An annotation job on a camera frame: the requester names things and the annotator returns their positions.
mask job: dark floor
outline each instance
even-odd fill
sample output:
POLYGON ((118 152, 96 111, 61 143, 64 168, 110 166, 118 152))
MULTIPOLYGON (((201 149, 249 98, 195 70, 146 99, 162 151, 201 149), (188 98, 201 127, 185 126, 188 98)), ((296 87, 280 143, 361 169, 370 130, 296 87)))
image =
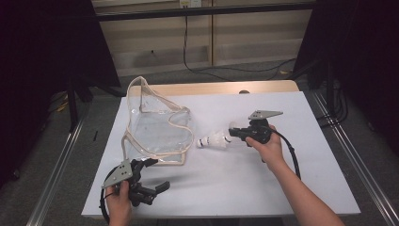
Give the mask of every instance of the dark floor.
MULTIPOLYGON (((233 67, 259 70, 277 65, 279 65, 279 62, 235 65, 233 67)), ((293 62, 291 62, 283 65, 280 69, 289 72, 293 65, 293 62)), ((210 70, 209 73, 217 73, 233 81, 267 80, 267 78, 274 76, 273 79, 286 77, 286 75, 276 74, 276 70, 263 73, 210 70)), ((189 71, 148 74, 145 77, 149 84, 221 81, 210 74, 194 74, 189 71)), ((125 90, 131 80, 132 77, 122 77, 120 79, 122 83, 121 90, 125 90)), ((306 77, 301 77, 296 82, 300 89, 305 92, 315 117, 323 115, 313 98, 312 91, 307 87, 306 77)), ((62 180, 57 186, 56 194, 46 212, 46 218, 42 222, 43 225, 105 225, 103 220, 83 218, 80 213, 90 190, 91 181, 100 163, 113 125, 113 119, 115 119, 119 108, 119 99, 97 89, 93 89, 93 93, 95 97, 88 106, 88 116, 68 159, 68 165, 61 177, 62 180)), ((84 104, 79 105, 79 109, 84 107, 84 104)), ((385 192, 394 208, 399 209, 399 188, 397 187, 399 182, 399 157, 391 151, 381 135, 370 129, 368 121, 350 100, 348 100, 348 109, 348 117, 341 123, 344 131, 350 137, 364 164, 385 192)), ((46 127, 41 132, 34 150, 32 150, 20 168, 21 178, 18 181, 10 181, 1 188, 1 225, 26 225, 65 145, 70 128, 69 123, 68 109, 61 112, 53 112, 47 121, 46 127)), ((333 131, 327 127, 323 129, 323 132, 362 212, 357 216, 342 217, 345 224, 387 225, 333 131)), ((270 222, 270 219, 265 218, 245 218, 235 222, 239 225, 267 225, 267 222, 270 223, 268 225, 281 225, 281 220, 270 222)), ((213 221, 209 219, 138 219, 133 222, 134 225, 146 226, 212 225, 212 223, 213 221)), ((282 224, 296 225, 296 222, 294 218, 283 218, 282 224)))

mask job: black curtain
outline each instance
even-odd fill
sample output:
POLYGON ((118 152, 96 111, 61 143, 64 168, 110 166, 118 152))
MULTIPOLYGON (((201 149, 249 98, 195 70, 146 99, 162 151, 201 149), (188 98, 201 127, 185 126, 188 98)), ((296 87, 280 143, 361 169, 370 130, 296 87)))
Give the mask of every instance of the black curtain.
POLYGON ((399 3, 351 0, 344 9, 314 9, 295 71, 315 59, 312 88, 327 77, 327 60, 345 93, 362 109, 377 132, 399 153, 398 75, 399 3))
POLYGON ((1 1, 0 186, 24 162, 69 76, 120 85, 99 23, 78 19, 94 15, 89 0, 1 1))

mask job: human hand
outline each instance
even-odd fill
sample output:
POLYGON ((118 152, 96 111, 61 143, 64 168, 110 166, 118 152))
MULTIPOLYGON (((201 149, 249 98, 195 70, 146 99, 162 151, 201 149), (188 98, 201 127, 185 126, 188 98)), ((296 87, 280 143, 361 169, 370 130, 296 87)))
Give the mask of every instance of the human hand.
MULTIPOLYGON (((105 190, 105 196, 115 192, 113 186, 109 186, 105 190)), ((112 194, 106 197, 106 205, 109 210, 110 226, 125 226, 132 219, 132 205, 129 200, 129 182, 122 181, 120 183, 120 194, 112 194)))
MULTIPOLYGON (((270 125, 270 128, 276 130, 276 127, 273 125, 270 125)), ((259 152, 262 160, 273 172, 277 167, 287 165, 282 156, 281 139, 279 135, 272 133, 270 140, 265 144, 262 144, 251 137, 246 137, 246 142, 249 146, 259 152)))

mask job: electrical outlet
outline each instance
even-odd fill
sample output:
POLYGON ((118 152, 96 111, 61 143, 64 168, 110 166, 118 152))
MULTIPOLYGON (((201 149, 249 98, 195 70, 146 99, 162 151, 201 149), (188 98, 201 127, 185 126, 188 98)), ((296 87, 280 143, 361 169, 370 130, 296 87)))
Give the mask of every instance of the electrical outlet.
POLYGON ((180 0, 180 8, 190 8, 190 0, 180 0))
POLYGON ((191 8, 200 8, 202 7, 202 0, 191 0, 191 8))

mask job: wall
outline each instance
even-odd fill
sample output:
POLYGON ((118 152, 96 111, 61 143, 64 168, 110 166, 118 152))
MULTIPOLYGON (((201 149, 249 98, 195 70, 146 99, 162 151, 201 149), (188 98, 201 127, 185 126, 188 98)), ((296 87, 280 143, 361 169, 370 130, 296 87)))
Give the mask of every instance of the wall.
MULTIPOLYGON (((217 7, 293 2, 202 0, 217 7)), ((179 1, 95 8, 97 13, 179 8, 179 1)), ((192 67, 296 57, 311 10, 188 18, 186 62, 192 67)), ((183 17, 101 22, 119 76, 184 68, 183 17)))

